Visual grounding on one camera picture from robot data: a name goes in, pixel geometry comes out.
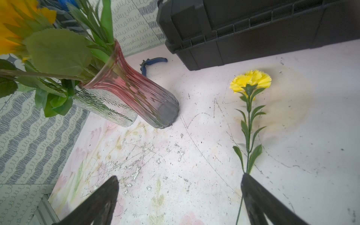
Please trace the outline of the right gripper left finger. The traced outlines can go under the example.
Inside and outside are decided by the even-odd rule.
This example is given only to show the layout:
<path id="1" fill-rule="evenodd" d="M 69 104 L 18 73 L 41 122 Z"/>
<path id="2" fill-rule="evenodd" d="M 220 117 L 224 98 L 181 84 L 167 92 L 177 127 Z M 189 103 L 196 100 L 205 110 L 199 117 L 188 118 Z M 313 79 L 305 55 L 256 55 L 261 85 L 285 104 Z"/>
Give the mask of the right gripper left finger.
<path id="1" fill-rule="evenodd" d="M 82 204 L 72 211 L 58 225 L 109 225 L 119 193 L 119 181 L 110 177 L 91 194 Z"/>

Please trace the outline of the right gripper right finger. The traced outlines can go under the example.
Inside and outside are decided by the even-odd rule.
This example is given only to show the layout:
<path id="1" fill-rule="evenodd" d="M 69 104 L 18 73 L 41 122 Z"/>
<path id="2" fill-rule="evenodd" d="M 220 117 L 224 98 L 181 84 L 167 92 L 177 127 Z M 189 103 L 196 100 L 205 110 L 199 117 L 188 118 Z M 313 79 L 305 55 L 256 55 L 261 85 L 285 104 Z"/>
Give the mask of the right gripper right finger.
<path id="1" fill-rule="evenodd" d="M 248 173 L 243 175 L 241 190 L 251 225 L 306 225 Z"/>

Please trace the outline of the yellow carnation flower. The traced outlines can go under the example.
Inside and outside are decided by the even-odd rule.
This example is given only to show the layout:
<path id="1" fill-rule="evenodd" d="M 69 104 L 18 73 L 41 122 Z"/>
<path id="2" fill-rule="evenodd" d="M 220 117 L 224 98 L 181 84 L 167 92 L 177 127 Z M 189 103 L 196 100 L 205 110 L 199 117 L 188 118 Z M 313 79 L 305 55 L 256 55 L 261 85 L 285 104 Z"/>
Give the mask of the yellow carnation flower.
<path id="1" fill-rule="evenodd" d="M 244 160 L 243 154 L 238 146 L 233 146 L 233 150 L 241 161 L 241 169 L 244 174 L 250 174 L 257 158 L 263 152 L 263 146 L 261 144 L 255 146 L 255 139 L 265 127 L 252 131 L 253 123 L 256 117 L 265 115 L 262 111 L 264 105 L 253 107 L 253 101 L 256 96 L 269 88 L 272 84 L 272 78 L 270 75 L 259 70 L 250 70 L 245 74 L 236 76 L 230 83 L 229 88 L 234 93 L 240 94 L 240 99 L 246 103 L 246 112 L 239 110 L 243 116 L 241 120 L 241 131 L 245 137 L 245 147 L 247 153 L 247 159 Z"/>

